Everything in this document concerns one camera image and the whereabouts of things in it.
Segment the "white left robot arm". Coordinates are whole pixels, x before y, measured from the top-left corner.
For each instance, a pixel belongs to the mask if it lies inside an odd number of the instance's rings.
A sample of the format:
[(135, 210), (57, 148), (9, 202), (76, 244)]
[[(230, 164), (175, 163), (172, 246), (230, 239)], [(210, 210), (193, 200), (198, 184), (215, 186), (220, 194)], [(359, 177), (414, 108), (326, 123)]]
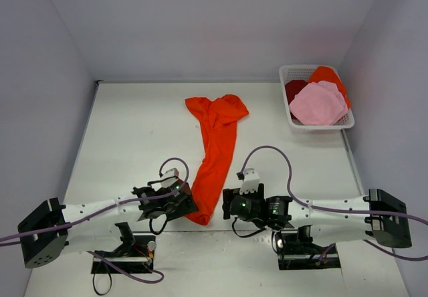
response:
[(86, 251), (121, 258), (136, 245), (133, 223), (161, 215), (172, 221), (197, 210), (189, 185), (178, 178), (159, 189), (135, 187), (128, 198), (80, 205), (48, 199), (18, 225), (24, 265), (39, 268), (61, 255)]

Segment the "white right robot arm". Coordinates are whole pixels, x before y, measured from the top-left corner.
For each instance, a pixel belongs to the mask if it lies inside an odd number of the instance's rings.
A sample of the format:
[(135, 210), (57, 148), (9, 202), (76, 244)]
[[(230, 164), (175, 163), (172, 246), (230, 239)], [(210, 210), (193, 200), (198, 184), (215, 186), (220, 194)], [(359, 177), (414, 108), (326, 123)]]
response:
[(223, 217), (254, 224), (260, 230), (299, 231), (297, 246), (310, 252), (318, 245), (361, 239), (375, 240), (388, 248), (412, 246), (404, 202), (382, 189), (340, 200), (299, 200), (289, 196), (264, 197), (264, 185), (244, 193), (223, 190)]

